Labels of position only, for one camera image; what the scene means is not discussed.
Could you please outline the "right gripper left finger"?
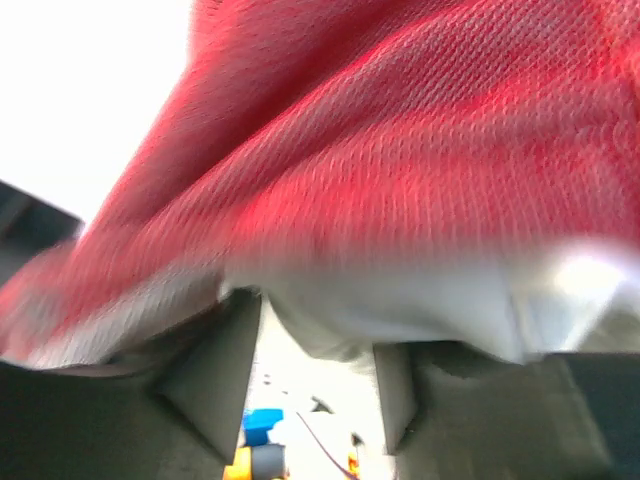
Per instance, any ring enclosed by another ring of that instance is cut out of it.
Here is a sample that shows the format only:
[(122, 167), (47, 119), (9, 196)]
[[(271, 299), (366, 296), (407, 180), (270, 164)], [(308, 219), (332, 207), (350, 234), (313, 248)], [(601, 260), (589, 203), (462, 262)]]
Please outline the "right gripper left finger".
[(234, 456), (260, 298), (222, 304), (102, 365), (1, 366), (5, 479), (218, 479)]

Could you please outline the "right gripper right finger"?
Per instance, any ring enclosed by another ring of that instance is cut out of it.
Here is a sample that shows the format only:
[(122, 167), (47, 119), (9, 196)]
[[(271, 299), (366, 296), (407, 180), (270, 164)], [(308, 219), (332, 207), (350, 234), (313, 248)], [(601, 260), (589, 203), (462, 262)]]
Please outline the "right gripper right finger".
[(503, 363), (454, 342), (373, 350), (388, 452), (402, 479), (635, 479), (639, 358)]

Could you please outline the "red pillowcase with grey print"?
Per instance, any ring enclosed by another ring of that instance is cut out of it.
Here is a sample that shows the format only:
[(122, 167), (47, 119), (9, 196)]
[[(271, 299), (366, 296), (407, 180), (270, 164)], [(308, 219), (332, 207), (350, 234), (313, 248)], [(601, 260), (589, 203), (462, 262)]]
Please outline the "red pillowcase with grey print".
[(1, 356), (98, 363), (223, 282), (639, 247), (635, 1), (200, 1), (87, 232), (1, 293)]

